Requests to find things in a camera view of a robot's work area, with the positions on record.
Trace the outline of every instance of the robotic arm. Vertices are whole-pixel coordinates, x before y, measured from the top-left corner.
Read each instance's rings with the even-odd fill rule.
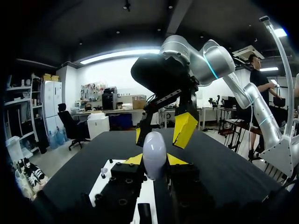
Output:
[[[143,146],[145,136],[151,131],[153,113],[180,96],[179,108],[175,112],[173,145],[185,148],[199,121],[195,95],[197,86],[223,78],[242,109],[253,106],[265,141],[266,150],[260,157],[291,176],[299,162],[298,137],[291,138],[280,133],[257,87],[249,83],[242,88],[234,71],[235,65],[228,51],[213,40],[197,51],[185,38],[172,35],[162,44],[159,55],[140,57],[132,67],[132,77],[154,92],[156,98],[144,107],[142,120],[136,127],[137,145]]]

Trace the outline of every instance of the ceiling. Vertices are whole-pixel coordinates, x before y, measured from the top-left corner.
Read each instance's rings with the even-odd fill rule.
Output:
[[[18,58],[60,66],[113,49],[159,46],[167,36],[178,34],[197,49],[210,38],[230,52],[253,45],[266,57],[265,65],[281,65],[271,35],[258,20],[267,12],[250,0],[129,0],[130,12],[123,9],[125,0],[33,3],[26,5],[26,16],[35,16],[22,33]],[[281,41],[298,73],[289,37]]]

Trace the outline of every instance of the white refrigerator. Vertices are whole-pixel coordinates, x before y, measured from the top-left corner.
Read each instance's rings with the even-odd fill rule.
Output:
[[[54,133],[57,127],[62,130],[64,125],[58,116],[58,104],[62,103],[62,83],[45,81],[42,98],[47,134],[49,131]]]

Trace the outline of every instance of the printer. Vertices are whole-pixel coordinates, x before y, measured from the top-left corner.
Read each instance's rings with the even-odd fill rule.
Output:
[[[115,110],[116,101],[117,101],[117,88],[115,86],[105,88],[102,94],[103,110],[104,111]]]

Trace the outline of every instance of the yellow pad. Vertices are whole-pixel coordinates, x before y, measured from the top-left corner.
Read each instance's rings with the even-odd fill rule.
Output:
[[[170,165],[176,165],[176,164],[184,165],[184,164],[188,164],[187,162],[182,161],[182,160],[178,159],[177,157],[174,157],[173,155],[170,155],[169,153],[167,154],[167,158],[168,158],[168,162],[169,162]]]
[[[139,138],[139,135],[140,135],[140,128],[136,128],[136,144],[138,142],[138,138]]]
[[[189,112],[175,116],[173,145],[185,148],[197,124],[198,121]]]
[[[130,157],[128,160],[124,161],[123,163],[125,164],[133,163],[135,165],[140,165],[141,159],[142,159],[142,153],[137,156]]]

